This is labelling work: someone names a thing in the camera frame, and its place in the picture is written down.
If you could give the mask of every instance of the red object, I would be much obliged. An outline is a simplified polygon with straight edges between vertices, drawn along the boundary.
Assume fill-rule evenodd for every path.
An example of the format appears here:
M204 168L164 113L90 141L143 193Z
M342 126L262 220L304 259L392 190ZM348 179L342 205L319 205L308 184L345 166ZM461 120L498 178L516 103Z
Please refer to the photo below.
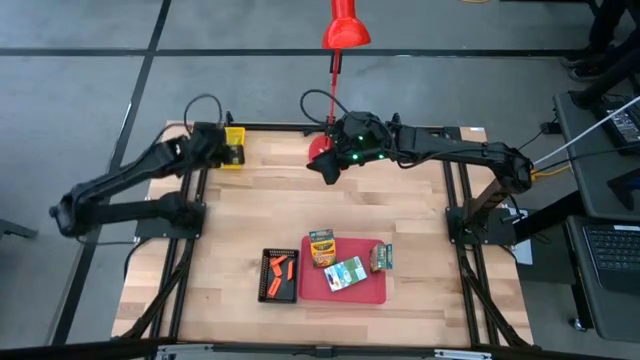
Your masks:
M309 145L309 162L312 162L314 157L329 149L331 149L331 139L328 136L320 135L316 137Z
M369 251L381 240L336 238L337 262L359 256L367 278L345 289L332 292L324 275L324 268L313 267L309 237L300 244L299 295L307 300L384 304L387 301L387 284L384 272L371 273Z
M275 266L283 262L287 258L287 255L282 255L277 259L271 259L271 266Z
M276 294L278 293L278 288L280 288L280 283L282 282L282 280L280 280L280 278L275 278L273 279L273 282L271 283L271 286L269 287L269 296L270 297L275 297Z
M366 45L371 37L364 24L356 18L355 0L331 0L333 21L322 39L325 49L344 49Z
M338 86L338 69L340 68L340 49L336 49L333 54L333 64L331 64L331 95L336 97L336 87ZM331 99L331 107L329 108L329 125L333 124L333 110L335 108L335 102Z
M293 279L293 260L289 261L288 272L287 272L287 280L291 281Z
M271 268L273 269L273 273L276 275L276 277L282 275L282 270L280 270L280 265L278 264L271 265Z

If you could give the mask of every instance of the red tray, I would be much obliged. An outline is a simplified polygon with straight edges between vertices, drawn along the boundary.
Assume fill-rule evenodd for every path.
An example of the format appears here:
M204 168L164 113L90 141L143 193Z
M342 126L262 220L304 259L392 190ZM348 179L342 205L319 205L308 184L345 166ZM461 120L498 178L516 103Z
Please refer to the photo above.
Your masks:
M383 271L371 273L369 251L382 240L336 238L338 262L359 256L367 272L367 278L345 289L332 292L324 268L313 267L309 237L305 236L300 245L299 295L307 300L342 301L364 304L384 304L387 300L387 285Z

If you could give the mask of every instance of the wooden table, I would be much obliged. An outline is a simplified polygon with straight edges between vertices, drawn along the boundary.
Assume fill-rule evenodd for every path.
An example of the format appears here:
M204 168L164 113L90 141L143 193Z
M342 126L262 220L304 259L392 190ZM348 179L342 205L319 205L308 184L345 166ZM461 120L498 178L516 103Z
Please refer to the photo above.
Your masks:
M461 131L464 139L486 140L481 128ZM181 132L174 127L165 137ZM196 241L179 339L469 346L460 273L444 217L442 163L430 161L401 170L379 161L352 167L335 185L327 186L320 174L305 168L312 138L298 132L248 131L244 169L209 173L206 224ZM453 169L461 198L457 166ZM493 175L470 166L469 178L477 196ZM157 198L179 185L174 177L154 180L149 195ZM304 299L295 305L258 303L262 249L296 249L310 230L325 228L340 237L393 244L394 270L387 273L386 303ZM113 335L128 330L156 295L167 244L167 240L150 241L131 259ZM531 342L513 259L496 246L485 246L484 252L493 300L519 335ZM172 303L169 299L161 334L168 332ZM477 300L476 313L486 342Z

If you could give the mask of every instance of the black tray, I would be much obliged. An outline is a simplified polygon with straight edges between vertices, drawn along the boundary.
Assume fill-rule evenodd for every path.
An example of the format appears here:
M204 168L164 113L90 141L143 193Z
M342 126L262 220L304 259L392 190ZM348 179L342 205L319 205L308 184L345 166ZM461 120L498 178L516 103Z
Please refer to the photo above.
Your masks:
M280 263L282 270L282 283L278 288L276 296L269 297L267 291L276 275L271 269L270 259L286 255L287 259ZM264 249L262 250L262 264L260 265L260 284L258 287L258 301L268 303L292 304L298 301L298 258L299 250L289 249ZM293 261L293 279L287 280L287 270L289 262Z

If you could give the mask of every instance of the cardboard box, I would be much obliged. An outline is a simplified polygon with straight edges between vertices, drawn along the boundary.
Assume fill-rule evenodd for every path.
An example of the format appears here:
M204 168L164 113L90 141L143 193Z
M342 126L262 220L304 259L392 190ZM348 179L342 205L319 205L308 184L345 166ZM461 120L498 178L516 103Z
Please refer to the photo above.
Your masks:
M336 263L336 239L333 230L318 230L309 233L313 266L327 267Z
M331 291L338 291L367 278L358 256L324 269Z
M393 248L391 245L378 244L371 249L371 272L393 269Z

